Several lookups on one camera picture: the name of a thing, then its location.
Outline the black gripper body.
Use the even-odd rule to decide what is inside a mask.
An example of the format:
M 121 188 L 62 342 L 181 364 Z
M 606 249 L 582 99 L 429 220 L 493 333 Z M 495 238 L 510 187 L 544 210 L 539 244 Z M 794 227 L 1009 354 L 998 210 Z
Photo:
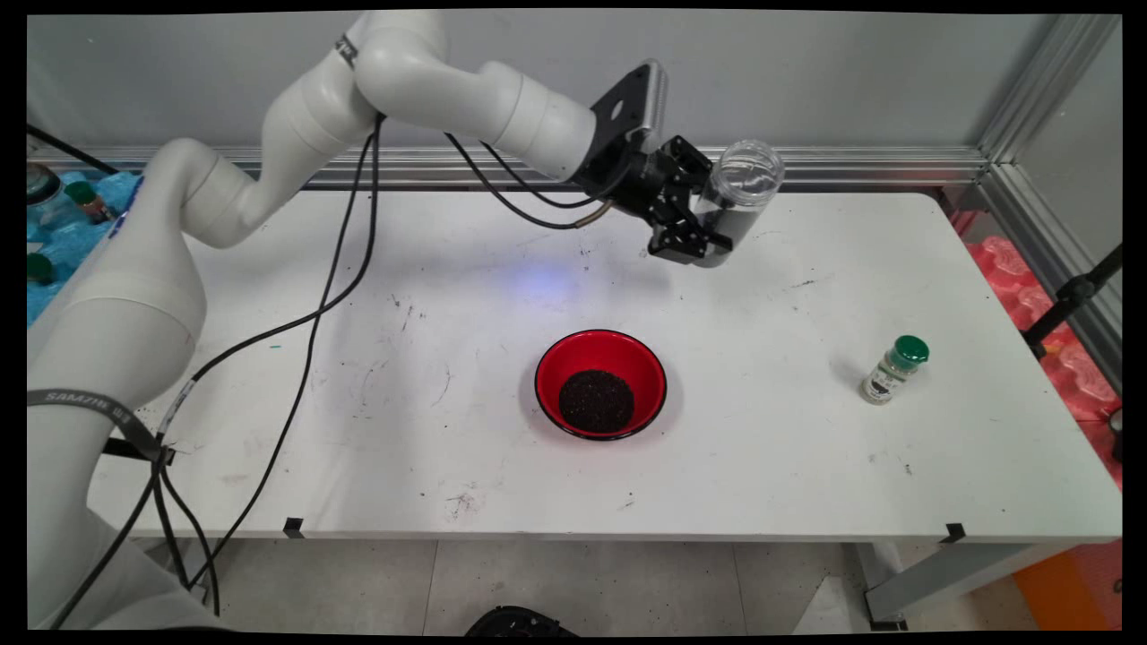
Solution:
M 625 135 L 592 142 L 582 160 L 582 189 L 643 220 L 682 220 L 686 201 L 674 179 L 686 174 L 684 151 L 682 135 L 673 135 L 653 151 L 643 151 L 641 142 Z

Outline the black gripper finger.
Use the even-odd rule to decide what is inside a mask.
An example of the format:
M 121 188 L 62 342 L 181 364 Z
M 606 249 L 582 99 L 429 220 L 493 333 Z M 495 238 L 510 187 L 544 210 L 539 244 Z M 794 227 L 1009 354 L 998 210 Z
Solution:
M 651 238 L 647 252 L 660 261 L 697 264 L 733 250 L 732 238 L 707 228 L 688 202 L 655 202 L 647 210 Z
M 713 163 L 712 160 L 707 158 L 703 151 L 699 151 L 682 135 L 673 135 L 665 143 L 665 154 L 673 162 L 670 180 L 674 186 L 685 186 L 690 191 L 701 191 L 705 187 Z

